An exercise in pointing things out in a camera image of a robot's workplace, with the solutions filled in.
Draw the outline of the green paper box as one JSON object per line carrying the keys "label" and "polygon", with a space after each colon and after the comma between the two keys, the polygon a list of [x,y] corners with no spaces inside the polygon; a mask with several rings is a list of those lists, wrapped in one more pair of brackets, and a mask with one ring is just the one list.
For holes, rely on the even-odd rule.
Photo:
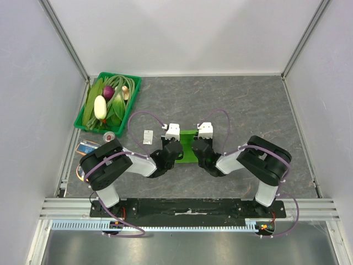
{"label": "green paper box", "polygon": [[182,130],[180,132],[180,143],[183,146],[184,155],[181,160],[176,160],[175,163],[198,163],[198,159],[192,150],[192,143],[196,135],[197,130]]}

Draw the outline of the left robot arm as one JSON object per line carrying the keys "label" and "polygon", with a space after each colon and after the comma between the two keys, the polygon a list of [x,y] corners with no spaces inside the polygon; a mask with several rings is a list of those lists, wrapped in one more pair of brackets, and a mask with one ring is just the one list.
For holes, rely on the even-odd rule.
{"label": "left robot arm", "polygon": [[119,215],[120,198],[114,182],[123,173],[139,174],[147,178],[157,178],[174,167],[175,161],[184,156],[183,146],[176,139],[162,137],[162,148],[150,155],[132,152],[113,139],[79,161],[87,182],[103,202],[102,211],[109,217]]}

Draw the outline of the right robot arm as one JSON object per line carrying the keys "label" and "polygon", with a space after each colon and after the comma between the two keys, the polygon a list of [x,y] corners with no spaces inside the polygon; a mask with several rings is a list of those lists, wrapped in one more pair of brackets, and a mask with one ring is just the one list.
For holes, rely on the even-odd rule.
{"label": "right robot arm", "polygon": [[240,169],[247,169],[258,180],[258,190],[253,199],[253,212],[266,217],[272,212],[281,180],[290,170],[291,154],[285,149],[256,135],[235,151],[216,153],[211,139],[196,139],[191,149],[199,167],[213,177],[223,177]]}

